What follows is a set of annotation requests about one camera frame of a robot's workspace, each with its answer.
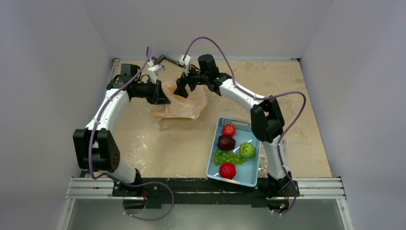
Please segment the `orange banana print plastic bag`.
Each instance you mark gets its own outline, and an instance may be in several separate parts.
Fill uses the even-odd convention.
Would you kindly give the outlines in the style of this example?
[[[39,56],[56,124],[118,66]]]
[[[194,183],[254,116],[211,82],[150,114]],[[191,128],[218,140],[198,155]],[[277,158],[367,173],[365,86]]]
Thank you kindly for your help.
[[[162,89],[170,100],[170,104],[155,105],[150,110],[150,113],[159,119],[190,118],[196,120],[207,105],[203,86],[197,86],[194,91],[187,86],[186,92],[189,94],[187,98],[174,94],[176,83],[173,80],[162,83]]]

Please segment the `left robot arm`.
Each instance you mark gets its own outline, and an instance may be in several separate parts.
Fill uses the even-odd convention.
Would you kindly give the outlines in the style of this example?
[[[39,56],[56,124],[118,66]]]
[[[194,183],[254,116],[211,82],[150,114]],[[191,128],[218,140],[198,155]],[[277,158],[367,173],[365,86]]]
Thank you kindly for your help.
[[[108,83],[103,103],[94,118],[83,129],[76,129],[73,142],[78,165],[83,170],[99,172],[124,184],[131,196],[142,192],[140,173],[121,160],[112,130],[121,112],[133,98],[144,98],[152,105],[170,104],[157,76],[164,71],[160,64],[148,62],[147,81],[142,81],[142,69],[134,64],[122,64],[121,71]]]

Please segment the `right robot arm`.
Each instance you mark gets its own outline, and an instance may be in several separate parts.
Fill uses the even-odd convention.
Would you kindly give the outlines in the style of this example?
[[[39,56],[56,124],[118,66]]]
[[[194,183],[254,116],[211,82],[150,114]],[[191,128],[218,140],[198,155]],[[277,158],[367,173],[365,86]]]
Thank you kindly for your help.
[[[280,195],[287,189],[295,190],[289,168],[285,164],[282,138],[285,121],[275,97],[265,99],[240,86],[227,73],[221,73],[210,54],[198,58],[198,66],[191,64],[190,56],[178,59],[184,72],[176,81],[175,95],[187,98],[198,85],[234,101],[250,113],[250,122],[244,129],[234,126],[234,134],[225,129],[232,119],[219,118],[214,134],[206,174],[209,178],[248,187],[256,187],[259,155],[265,150],[268,162],[268,180],[265,190]]]

